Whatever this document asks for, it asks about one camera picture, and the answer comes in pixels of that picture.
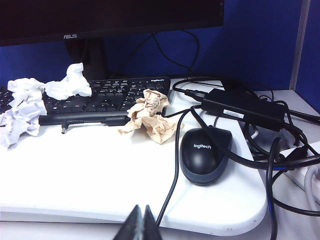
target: desk surface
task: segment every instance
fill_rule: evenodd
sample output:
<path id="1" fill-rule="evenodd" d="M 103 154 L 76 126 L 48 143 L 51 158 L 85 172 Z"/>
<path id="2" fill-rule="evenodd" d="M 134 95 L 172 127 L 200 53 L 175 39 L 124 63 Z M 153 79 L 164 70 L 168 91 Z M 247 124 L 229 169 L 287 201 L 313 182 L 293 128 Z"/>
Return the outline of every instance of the desk surface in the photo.
<path id="1" fill-rule="evenodd" d="M 180 93 L 171 101 L 168 113 L 197 104 Z M 215 119 L 203 118 L 207 124 Z M 191 115 L 183 123 L 181 136 L 198 127 Z M 232 132 L 235 153 L 252 159 L 237 121 L 221 118 L 217 127 Z M 174 146 L 173 137 L 159 145 L 144 129 L 130 137 L 103 125 L 71 126 L 64 135 L 60 126 L 42 126 L 39 137 L 22 136 L 0 152 L 2 220 L 123 222 L 136 204 L 149 204 L 157 217 L 174 176 Z M 161 226 L 233 236 L 256 227 L 265 213 L 258 171 L 230 160 L 207 187 L 191 184 L 180 172 Z"/>
<path id="2" fill-rule="evenodd" d="M 304 111 L 309 114 L 317 114 L 305 101 L 291 90 L 275 91 L 276 100 L 285 100 L 291 109 Z M 316 142 L 320 138 L 319 126 L 307 123 L 299 118 L 293 118 L 294 124 L 302 128 L 309 141 Z M 261 132 L 257 140 L 260 144 L 268 143 L 268 139 L 275 136 L 268 132 Z M 274 195 L 289 205 L 307 209 L 305 193 L 294 184 L 286 175 L 280 176 L 273 188 Z M 275 206 L 278 220 L 278 240 L 318 240 L 320 227 L 313 217 L 295 214 Z M 120 224 L 95 224 L 95 223 L 51 223 L 51 222 L 0 222 L 1 240 L 101 240 L 113 239 L 120 228 Z M 270 239 L 270 217 L 267 213 L 263 221 L 253 230 L 231 237 L 210 236 L 190 231 L 182 231 L 171 228 L 160 228 L 164 240 L 268 240 Z"/>

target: black keyboard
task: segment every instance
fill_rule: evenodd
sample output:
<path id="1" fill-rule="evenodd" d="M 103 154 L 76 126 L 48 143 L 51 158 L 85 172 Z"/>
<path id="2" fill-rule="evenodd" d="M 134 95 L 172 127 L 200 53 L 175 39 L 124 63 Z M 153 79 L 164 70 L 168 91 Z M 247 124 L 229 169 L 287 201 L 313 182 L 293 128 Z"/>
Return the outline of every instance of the black keyboard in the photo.
<path id="1" fill-rule="evenodd" d="M 127 110 L 138 98 L 143 98 L 145 89 L 159 91 L 168 96 L 168 77 L 127 78 L 89 81 L 92 95 L 71 96 L 56 100 L 43 94 L 47 116 L 39 117 L 40 125 L 57 125 L 68 128 L 70 124 L 87 122 L 104 123 L 108 126 L 122 126 L 130 119 Z M 0 87 L 0 114 L 10 109 L 14 98 L 6 87 Z"/>

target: cubicle wall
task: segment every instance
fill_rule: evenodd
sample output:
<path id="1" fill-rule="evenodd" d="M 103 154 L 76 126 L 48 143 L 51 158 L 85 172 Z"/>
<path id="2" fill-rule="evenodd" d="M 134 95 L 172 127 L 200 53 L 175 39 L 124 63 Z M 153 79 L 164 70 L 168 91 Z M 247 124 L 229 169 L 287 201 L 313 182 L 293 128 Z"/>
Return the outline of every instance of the cubicle wall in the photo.
<path id="1" fill-rule="evenodd" d="M 320 112 L 320 2 L 311 0 L 295 91 Z"/>
<path id="2" fill-rule="evenodd" d="M 222 27 L 191 30 L 201 49 L 194 70 L 199 73 L 263 82 L 274 89 L 288 89 L 294 58 L 301 1 L 225 1 Z M 105 39 L 108 67 L 115 71 L 147 34 Z M 181 32 L 158 35 L 164 51 L 190 64 L 195 40 Z M 61 79 L 71 59 L 62 41 L 0 48 L 0 84 L 22 77 L 47 82 Z M 184 74 L 185 69 L 168 62 L 151 39 L 122 70 L 131 75 Z"/>
<path id="3" fill-rule="evenodd" d="M 192 30 L 200 40 L 194 70 L 235 77 L 246 82 L 267 83 L 288 89 L 301 13 L 301 0 L 226 0 L 224 25 Z M 106 39 L 108 61 L 116 70 L 147 34 Z M 158 35 L 163 50 L 177 62 L 189 65 L 195 40 L 181 31 Z M 155 42 L 148 41 L 123 69 L 128 74 L 183 74 L 185 69 L 167 61 Z"/>

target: power adapter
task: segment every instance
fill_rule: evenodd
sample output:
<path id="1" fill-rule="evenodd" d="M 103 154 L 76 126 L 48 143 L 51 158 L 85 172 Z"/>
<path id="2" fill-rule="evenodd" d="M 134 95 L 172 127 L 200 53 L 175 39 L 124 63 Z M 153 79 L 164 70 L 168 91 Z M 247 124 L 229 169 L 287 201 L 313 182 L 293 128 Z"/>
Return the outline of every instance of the power adapter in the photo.
<path id="1" fill-rule="evenodd" d="M 276 132 L 284 127 L 287 108 L 275 102 L 217 88 L 209 93 L 188 89 L 184 94 L 202 102 L 201 109 L 216 116 L 239 120 Z"/>

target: black mouse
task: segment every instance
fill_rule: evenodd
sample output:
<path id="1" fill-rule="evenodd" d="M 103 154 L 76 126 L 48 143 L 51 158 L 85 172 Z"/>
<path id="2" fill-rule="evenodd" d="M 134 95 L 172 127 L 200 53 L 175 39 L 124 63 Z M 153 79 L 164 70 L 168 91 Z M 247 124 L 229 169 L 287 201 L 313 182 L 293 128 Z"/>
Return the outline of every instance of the black mouse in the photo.
<path id="1" fill-rule="evenodd" d="M 223 147 L 231 149 L 230 131 L 211 126 L 208 130 Z M 224 172 L 228 159 L 215 148 L 202 128 L 194 128 L 184 134 L 180 145 L 180 167 L 193 184 L 207 186 L 214 183 Z"/>

